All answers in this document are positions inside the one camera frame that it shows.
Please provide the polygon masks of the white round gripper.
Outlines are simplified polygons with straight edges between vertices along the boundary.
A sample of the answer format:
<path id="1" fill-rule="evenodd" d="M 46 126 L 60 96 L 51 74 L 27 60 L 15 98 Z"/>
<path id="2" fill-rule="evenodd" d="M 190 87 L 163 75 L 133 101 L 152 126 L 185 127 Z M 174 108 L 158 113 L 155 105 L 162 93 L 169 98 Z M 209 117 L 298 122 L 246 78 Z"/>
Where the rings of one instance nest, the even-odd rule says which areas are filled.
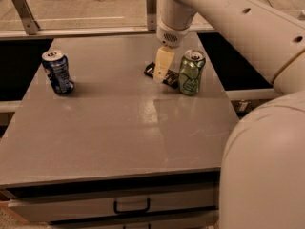
<path id="1" fill-rule="evenodd" d="M 174 20 L 166 21 L 165 19 L 161 19 L 158 22 L 156 36 L 164 46 L 160 47 L 156 54 L 153 73 L 154 81 L 164 80 L 173 62 L 174 51 L 172 48 L 178 48 L 189 31 L 190 25 L 186 23 Z"/>

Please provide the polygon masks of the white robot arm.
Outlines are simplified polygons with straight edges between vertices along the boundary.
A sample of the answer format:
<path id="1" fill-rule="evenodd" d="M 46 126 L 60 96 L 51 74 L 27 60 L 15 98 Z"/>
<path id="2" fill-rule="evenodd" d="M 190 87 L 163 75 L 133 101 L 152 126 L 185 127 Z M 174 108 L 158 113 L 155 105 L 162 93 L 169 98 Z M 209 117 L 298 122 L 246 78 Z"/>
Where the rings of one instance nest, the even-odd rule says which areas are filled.
<path id="1" fill-rule="evenodd" d="M 178 46 L 200 14 L 247 61 L 217 68 L 229 89 L 277 98 L 234 127 L 220 172 L 220 229 L 305 229 L 304 25 L 257 0 L 164 0 L 159 40 Z"/>

